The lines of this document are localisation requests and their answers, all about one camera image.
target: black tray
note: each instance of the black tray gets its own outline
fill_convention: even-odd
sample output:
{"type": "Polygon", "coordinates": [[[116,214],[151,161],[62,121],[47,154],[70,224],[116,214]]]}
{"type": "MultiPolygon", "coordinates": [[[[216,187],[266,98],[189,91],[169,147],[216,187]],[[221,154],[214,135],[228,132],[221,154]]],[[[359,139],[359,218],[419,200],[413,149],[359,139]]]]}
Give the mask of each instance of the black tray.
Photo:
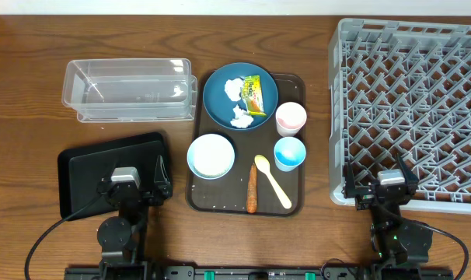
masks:
{"type": "MultiPolygon", "coordinates": [[[[97,184],[113,168],[133,166],[141,177],[141,186],[154,184],[156,158],[169,158],[163,137],[158,132],[110,142],[67,149],[58,156],[59,207],[64,218],[86,205],[97,195],[97,184]]],[[[102,197],[71,220],[115,211],[102,197]]]]}
{"type": "MultiPolygon", "coordinates": [[[[279,91],[279,105],[286,102],[305,104],[305,84],[296,75],[272,74],[279,91]]],[[[203,94],[199,94],[194,139],[200,135],[216,133],[225,136],[234,146],[235,162],[230,171],[216,180],[204,180],[189,172],[186,200],[192,208],[204,212],[223,212],[247,215],[287,217],[298,213],[304,200],[305,164],[291,172],[282,172],[275,166],[274,145],[281,136],[277,133],[275,116],[258,128],[249,131],[233,131],[215,123],[203,106],[203,94]],[[285,209],[263,173],[258,171],[258,208],[255,214],[246,211],[249,168],[255,155],[264,155],[270,162],[275,180],[291,199],[292,207],[285,209]]],[[[303,141],[305,128],[295,136],[303,141]]]]}

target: clear plastic container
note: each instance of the clear plastic container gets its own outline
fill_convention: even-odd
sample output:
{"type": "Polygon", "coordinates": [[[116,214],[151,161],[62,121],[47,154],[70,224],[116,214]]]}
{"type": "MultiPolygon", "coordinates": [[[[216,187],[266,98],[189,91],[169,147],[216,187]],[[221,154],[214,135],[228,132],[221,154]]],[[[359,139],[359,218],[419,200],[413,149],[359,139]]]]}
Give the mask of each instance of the clear plastic container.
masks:
{"type": "Polygon", "coordinates": [[[197,80],[185,58],[70,61],[62,102],[81,122],[189,121],[197,80]]]}

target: plastic spoon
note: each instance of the plastic spoon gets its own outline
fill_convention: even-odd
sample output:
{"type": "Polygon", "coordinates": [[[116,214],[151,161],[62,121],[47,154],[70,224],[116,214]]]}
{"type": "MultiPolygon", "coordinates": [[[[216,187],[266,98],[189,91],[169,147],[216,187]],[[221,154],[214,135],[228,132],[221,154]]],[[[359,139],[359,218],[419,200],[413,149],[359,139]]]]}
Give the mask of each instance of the plastic spoon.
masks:
{"type": "Polygon", "coordinates": [[[258,168],[259,171],[267,175],[268,180],[270,181],[270,184],[272,184],[275,194],[277,194],[277,197],[279,198],[279,201],[281,201],[282,206],[284,206],[286,209],[289,209],[292,206],[291,200],[289,200],[281,186],[279,186],[277,181],[270,173],[270,163],[268,162],[268,159],[262,155],[258,155],[254,157],[254,163],[256,164],[256,168],[258,168]]]}

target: wooden table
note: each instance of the wooden table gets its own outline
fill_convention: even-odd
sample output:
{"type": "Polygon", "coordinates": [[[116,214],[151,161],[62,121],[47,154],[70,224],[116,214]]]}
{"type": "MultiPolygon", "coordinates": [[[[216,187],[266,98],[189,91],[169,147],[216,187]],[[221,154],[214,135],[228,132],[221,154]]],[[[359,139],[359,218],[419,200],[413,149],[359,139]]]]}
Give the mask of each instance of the wooden table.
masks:
{"type": "MultiPolygon", "coordinates": [[[[471,18],[400,20],[471,24],[471,18]]],[[[321,266],[331,257],[368,264],[368,212],[329,198],[330,93],[327,44],[337,16],[0,16],[0,279],[20,279],[26,254],[60,219],[56,158],[64,149],[163,130],[173,157],[174,195],[152,213],[147,253],[162,263],[215,266],[321,266]],[[309,121],[305,206],[291,219],[195,212],[186,203],[185,161],[192,122],[81,124],[61,104],[66,64],[83,58],[189,58],[201,77],[234,61],[299,75],[309,121]]],[[[109,215],[68,222],[34,255],[33,279],[57,279],[70,265],[100,260],[96,229],[109,215]]],[[[460,237],[471,216],[404,212],[460,237]]],[[[433,266],[458,272],[462,250],[434,235],[433,266]]]]}

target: plastic dish rack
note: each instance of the plastic dish rack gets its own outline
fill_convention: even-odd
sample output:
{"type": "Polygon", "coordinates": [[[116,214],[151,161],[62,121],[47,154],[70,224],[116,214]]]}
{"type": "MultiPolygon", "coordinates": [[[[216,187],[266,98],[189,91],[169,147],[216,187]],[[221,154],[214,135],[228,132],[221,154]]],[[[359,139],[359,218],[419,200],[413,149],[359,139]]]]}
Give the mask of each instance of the plastic dish rack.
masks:
{"type": "Polygon", "coordinates": [[[329,45],[330,197],[395,167],[419,177],[409,210],[471,214],[471,26],[343,19],[329,45]]]}

